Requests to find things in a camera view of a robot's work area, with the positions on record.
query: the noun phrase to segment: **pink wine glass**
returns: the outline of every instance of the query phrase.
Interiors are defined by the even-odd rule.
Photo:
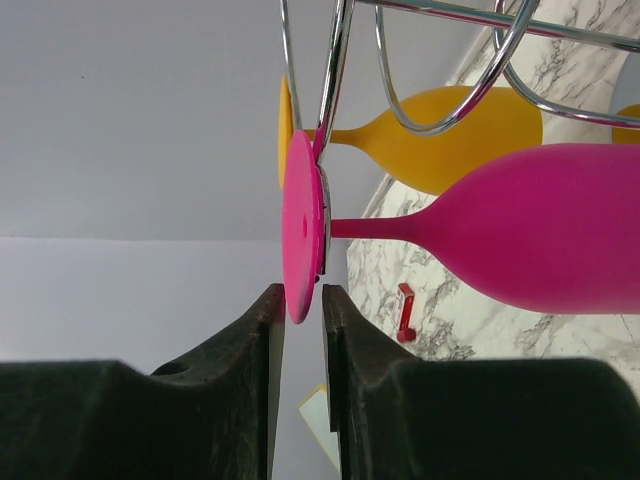
[[[289,176],[287,165],[285,199],[291,189],[299,195],[300,211],[321,211],[311,144],[303,132],[295,138],[288,165],[305,172]],[[316,187],[288,184],[304,178]],[[331,235],[412,242],[471,287],[516,307],[554,314],[640,313],[638,207],[640,145],[546,145],[474,170],[413,215],[332,220]],[[283,246],[293,243],[287,239],[293,226],[303,224],[300,215],[289,218],[293,212],[283,209]],[[283,251],[287,301],[299,305],[297,298],[304,298],[307,306],[293,310],[290,304],[296,323],[305,318],[317,272],[316,264],[303,259],[317,260],[324,248],[324,229],[314,233],[313,242],[298,242],[308,249],[304,254],[304,248]],[[292,270],[303,264],[315,268],[295,277],[287,273],[287,265]]]

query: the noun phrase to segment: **white marble wall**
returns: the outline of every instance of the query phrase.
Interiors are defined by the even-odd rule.
[[[537,19],[638,38],[638,0],[543,0]],[[488,45],[458,79],[472,84],[493,53]],[[513,64],[546,98],[607,111],[626,54],[527,35]],[[545,143],[609,141],[609,130],[558,117],[544,118]],[[422,209],[430,197],[394,182],[374,217]],[[348,250],[349,291],[365,316],[395,337],[391,312],[397,285],[416,292],[411,319],[415,342],[429,359],[591,356],[610,362],[640,396],[640,315],[542,315],[496,302],[469,288],[429,253],[396,241],[357,240]]]

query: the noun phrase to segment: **yellow wine glass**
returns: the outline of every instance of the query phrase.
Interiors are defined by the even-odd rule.
[[[618,112],[618,115],[640,118],[640,104],[629,105]],[[640,130],[628,128],[613,128],[611,132],[613,143],[640,143]]]
[[[413,95],[401,104],[414,121],[435,122],[457,107],[471,88],[434,88]],[[313,130],[306,132],[313,138]],[[291,95],[283,78],[278,137],[281,188],[292,133]],[[542,116],[511,88],[493,87],[458,125],[439,135],[414,135],[398,123],[391,110],[386,110],[362,127],[333,130],[331,143],[356,147],[396,180],[416,190],[439,195],[467,173],[495,158],[540,145]]]

